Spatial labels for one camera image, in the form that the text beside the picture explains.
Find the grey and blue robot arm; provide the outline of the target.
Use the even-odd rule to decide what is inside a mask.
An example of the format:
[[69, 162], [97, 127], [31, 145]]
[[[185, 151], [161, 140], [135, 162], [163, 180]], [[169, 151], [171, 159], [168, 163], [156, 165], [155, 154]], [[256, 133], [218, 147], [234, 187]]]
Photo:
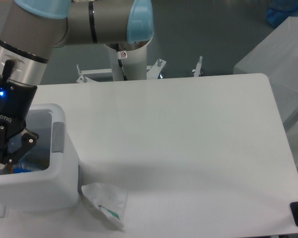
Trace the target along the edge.
[[15, 0], [0, 34], [0, 164], [36, 144], [26, 117], [55, 47], [136, 44], [153, 37], [149, 0]]

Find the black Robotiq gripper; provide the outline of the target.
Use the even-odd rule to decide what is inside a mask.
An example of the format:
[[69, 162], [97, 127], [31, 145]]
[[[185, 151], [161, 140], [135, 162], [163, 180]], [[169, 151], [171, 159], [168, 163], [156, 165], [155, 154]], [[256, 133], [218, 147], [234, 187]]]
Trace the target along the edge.
[[36, 91], [37, 86], [22, 86], [12, 81], [2, 85], [0, 78], [0, 164], [19, 163], [37, 143], [38, 134], [25, 132], [20, 139], [21, 146], [12, 153], [7, 152], [8, 139], [21, 133], [26, 127], [25, 119]]

